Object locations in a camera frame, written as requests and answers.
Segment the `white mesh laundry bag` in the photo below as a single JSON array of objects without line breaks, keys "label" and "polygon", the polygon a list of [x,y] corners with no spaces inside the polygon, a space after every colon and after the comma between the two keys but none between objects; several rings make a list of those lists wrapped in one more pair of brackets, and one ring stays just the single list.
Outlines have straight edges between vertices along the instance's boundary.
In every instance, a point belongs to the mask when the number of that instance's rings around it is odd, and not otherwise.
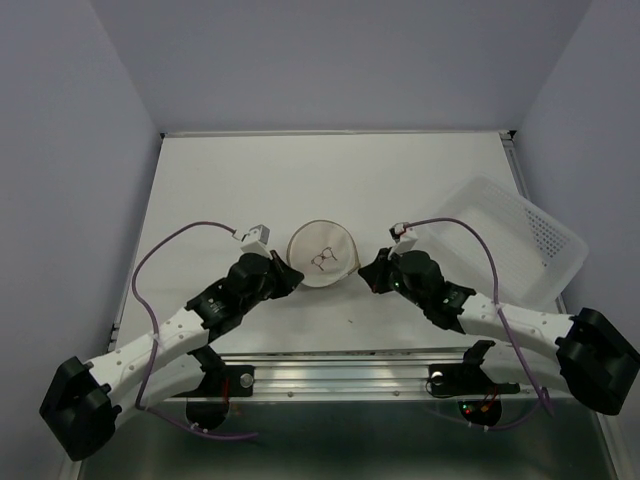
[{"label": "white mesh laundry bag", "polygon": [[298,228],[289,240],[286,261],[304,275],[302,285],[314,289],[332,286],[361,267],[353,236],[330,220],[313,220]]}]

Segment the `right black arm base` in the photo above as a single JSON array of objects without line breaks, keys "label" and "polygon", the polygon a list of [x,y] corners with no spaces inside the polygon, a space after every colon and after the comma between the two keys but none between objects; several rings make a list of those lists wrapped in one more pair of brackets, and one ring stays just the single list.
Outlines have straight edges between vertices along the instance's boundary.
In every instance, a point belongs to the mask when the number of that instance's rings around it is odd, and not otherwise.
[{"label": "right black arm base", "polygon": [[501,396],[520,392],[517,383],[496,382],[481,369],[495,346],[494,341],[479,340],[465,351],[460,362],[431,364],[425,386],[436,399],[461,397],[458,409],[463,419],[472,427],[487,430],[496,429],[501,419]]}]

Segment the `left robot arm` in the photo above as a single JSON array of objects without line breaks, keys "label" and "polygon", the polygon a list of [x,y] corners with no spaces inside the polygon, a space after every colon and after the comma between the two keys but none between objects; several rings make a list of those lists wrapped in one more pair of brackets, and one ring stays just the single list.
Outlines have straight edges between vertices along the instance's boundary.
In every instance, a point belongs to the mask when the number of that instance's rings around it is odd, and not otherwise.
[{"label": "left robot arm", "polygon": [[212,342],[261,302],[293,293],[303,279],[274,251],[242,254],[172,317],[153,319],[150,332],[104,355],[61,363],[41,418],[67,456],[81,461],[103,448],[132,412],[156,414],[155,404],[174,395],[215,392],[225,364]]}]

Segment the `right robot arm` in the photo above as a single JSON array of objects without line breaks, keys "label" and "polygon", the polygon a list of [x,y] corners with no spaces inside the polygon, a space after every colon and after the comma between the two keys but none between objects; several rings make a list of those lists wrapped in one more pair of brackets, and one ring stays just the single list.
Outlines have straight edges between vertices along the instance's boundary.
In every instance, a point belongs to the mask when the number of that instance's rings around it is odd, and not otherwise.
[{"label": "right robot arm", "polygon": [[419,250],[383,248],[358,274],[373,293],[398,293],[442,330],[509,344],[525,383],[568,392],[596,412],[619,414],[639,373],[638,351],[597,310],[550,314],[498,304],[445,280]]}]

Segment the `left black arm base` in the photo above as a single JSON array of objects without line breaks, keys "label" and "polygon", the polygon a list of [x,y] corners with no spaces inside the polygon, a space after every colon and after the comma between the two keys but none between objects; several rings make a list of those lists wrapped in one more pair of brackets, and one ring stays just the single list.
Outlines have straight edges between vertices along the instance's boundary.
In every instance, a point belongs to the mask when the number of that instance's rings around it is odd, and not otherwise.
[{"label": "left black arm base", "polygon": [[230,400],[253,395],[255,367],[249,364],[229,365],[210,347],[190,355],[200,364],[204,374],[198,385],[184,394],[187,398],[186,419],[209,431],[220,427],[230,412]]}]

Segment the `white perforated plastic basket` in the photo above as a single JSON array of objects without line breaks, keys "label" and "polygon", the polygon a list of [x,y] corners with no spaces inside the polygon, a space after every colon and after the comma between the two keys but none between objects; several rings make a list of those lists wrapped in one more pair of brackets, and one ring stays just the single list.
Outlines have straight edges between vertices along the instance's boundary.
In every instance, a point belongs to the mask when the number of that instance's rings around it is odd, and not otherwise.
[{"label": "white perforated plastic basket", "polygon": [[541,310],[578,273],[589,248],[562,223],[503,183],[474,175],[429,215],[439,222],[417,228],[418,249],[439,263],[446,279],[487,296],[495,262],[501,301]]}]

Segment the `aluminium mounting rail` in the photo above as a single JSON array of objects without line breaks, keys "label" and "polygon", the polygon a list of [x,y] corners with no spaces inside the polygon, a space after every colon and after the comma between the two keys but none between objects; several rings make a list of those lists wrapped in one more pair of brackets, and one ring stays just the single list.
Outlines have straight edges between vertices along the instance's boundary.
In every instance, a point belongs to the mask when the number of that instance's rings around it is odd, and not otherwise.
[{"label": "aluminium mounting rail", "polygon": [[[229,365],[255,367],[253,395],[241,402],[340,402],[425,400],[428,367],[436,363],[458,363],[461,351],[436,355],[429,352],[380,352],[374,355],[229,355]],[[514,352],[495,346],[481,369],[496,382],[517,383],[516,397],[533,398],[533,387],[525,383]],[[143,405],[156,405],[172,397],[184,397],[204,374],[200,364],[183,355],[152,373],[143,394]]]}]

